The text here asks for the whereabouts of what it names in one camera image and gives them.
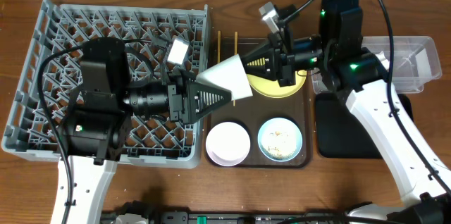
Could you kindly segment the white paper cup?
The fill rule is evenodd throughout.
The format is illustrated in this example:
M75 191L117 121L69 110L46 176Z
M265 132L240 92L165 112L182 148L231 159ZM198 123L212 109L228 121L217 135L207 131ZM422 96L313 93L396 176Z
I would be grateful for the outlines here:
M231 92L231 100L239 100L253 95L239 54L212 66L198 74L197 81Z

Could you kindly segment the pink bowl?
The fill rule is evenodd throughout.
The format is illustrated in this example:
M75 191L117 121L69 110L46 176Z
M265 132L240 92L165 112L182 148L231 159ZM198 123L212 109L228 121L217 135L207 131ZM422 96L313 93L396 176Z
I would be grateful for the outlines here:
M251 142L248 132L240 124L223 122L209 131L205 147L208 157L215 164L231 167L247 158Z

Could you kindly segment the wooden chopstick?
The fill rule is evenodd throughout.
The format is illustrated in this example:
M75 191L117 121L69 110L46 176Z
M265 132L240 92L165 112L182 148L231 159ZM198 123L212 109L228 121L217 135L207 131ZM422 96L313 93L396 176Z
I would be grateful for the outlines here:
M221 31L217 32L217 64L221 62Z
M238 32L235 31L235 34L234 34L234 55L238 54L237 47L238 47Z

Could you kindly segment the light blue bowl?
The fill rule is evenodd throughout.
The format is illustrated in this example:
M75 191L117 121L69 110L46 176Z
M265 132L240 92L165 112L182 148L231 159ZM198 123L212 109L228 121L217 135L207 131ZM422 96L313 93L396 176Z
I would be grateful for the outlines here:
M287 162L301 152L303 136L292 120L272 118L259 128L257 143L266 158L275 162Z

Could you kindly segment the rice food scraps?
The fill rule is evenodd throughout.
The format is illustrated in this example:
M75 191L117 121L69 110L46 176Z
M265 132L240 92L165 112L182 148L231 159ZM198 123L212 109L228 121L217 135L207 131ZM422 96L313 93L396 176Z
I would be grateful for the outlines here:
M265 139L265 150L274 158L285 158L296 149L296 141L287 132L271 132Z

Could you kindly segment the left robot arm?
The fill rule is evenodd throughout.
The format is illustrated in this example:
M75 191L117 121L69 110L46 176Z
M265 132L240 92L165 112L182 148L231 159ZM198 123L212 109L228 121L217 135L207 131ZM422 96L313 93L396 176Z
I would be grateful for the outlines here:
M132 117L193 124L226 105L228 90L197 81L185 70L162 72L160 80L132 81L128 54L146 57L128 41L100 37L81 45L82 84L70 96L57 136L58 191L52 223L98 223Z

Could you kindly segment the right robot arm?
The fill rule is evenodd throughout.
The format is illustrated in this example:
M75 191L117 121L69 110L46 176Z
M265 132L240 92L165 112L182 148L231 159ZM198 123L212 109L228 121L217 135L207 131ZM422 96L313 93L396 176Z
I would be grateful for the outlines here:
M259 11L270 34L242 58L245 72L288 87L298 70L317 69L367 131L395 180L402 208L366 203L347 212L344 221L449 223L450 170L402 107L390 79L393 59L362 46L359 0L321 0L319 33L302 39L288 29L297 14L294 6L267 3Z

